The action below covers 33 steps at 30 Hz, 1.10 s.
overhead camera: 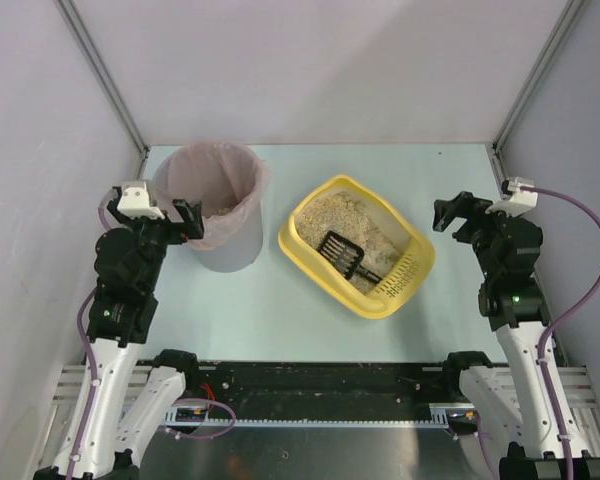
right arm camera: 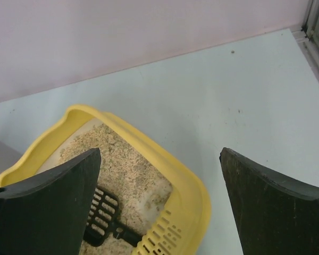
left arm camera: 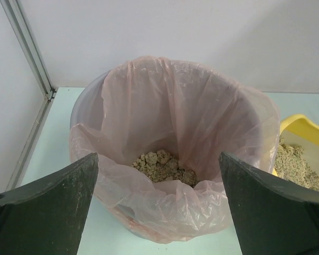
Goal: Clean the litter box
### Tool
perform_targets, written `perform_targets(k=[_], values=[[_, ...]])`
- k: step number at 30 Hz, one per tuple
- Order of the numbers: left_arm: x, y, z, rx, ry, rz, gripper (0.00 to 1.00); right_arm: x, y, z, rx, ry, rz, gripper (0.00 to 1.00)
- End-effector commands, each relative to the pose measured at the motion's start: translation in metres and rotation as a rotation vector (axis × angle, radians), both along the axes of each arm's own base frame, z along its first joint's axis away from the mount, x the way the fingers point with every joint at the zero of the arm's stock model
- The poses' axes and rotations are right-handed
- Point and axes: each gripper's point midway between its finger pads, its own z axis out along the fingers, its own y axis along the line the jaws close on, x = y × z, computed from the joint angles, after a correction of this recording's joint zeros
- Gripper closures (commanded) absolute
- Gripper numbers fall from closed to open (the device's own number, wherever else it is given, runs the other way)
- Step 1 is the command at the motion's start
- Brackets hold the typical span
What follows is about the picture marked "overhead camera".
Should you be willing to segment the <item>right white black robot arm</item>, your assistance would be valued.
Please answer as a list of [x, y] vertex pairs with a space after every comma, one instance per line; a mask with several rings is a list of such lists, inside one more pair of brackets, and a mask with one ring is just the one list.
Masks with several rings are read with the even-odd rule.
[[534, 277], [543, 232], [522, 216], [544, 192], [520, 186], [498, 203], [469, 192], [435, 201], [434, 230], [464, 221], [453, 237], [476, 255], [484, 276], [479, 310], [505, 353], [515, 393], [497, 384], [482, 352], [453, 353], [444, 366], [475, 407], [476, 437], [492, 478], [600, 479], [600, 456], [573, 419], [551, 344], [569, 315], [549, 315]]

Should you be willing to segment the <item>grey trash bin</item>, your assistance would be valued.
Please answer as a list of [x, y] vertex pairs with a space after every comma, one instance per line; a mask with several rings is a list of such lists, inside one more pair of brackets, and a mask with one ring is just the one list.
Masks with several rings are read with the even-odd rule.
[[220, 273], [236, 272], [252, 264], [263, 246], [261, 202], [246, 225], [224, 245], [213, 250], [195, 250], [191, 248], [189, 241], [188, 245], [196, 258], [208, 269]]

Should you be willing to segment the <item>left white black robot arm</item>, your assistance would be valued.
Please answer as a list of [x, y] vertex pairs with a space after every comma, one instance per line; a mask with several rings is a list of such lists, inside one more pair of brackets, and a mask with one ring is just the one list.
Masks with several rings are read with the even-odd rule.
[[200, 203], [175, 200], [172, 207], [177, 221], [159, 206], [147, 181], [114, 187], [105, 209], [120, 225], [96, 242], [96, 286], [77, 318], [86, 353], [78, 400], [59, 452], [35, 478], [138, 478], [167, 411], [200, 386], [196, 355], [165, 349], [131, 408], [123, 408], [157, 310], [154, 291], [167, 249], [204, 235]]

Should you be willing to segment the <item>black slotted litter scoop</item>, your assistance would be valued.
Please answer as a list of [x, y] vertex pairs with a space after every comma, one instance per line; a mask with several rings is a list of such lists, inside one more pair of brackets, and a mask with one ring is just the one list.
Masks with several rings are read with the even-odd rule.
[[317, 248], [317, 252], [347, 281], [359, 276], [374, 285], [383, 278], [361, 265], [364, 250], [333, 230], [329, 230]]

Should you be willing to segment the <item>yellow litter box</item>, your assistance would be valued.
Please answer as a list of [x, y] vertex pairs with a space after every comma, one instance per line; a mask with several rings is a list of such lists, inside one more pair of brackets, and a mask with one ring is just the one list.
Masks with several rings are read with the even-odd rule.
[[346, 175], [309, 194], [279, 230], [278, 243], [326, 293], [371, 320], [406, 304], [435, 261], [423, 233]]

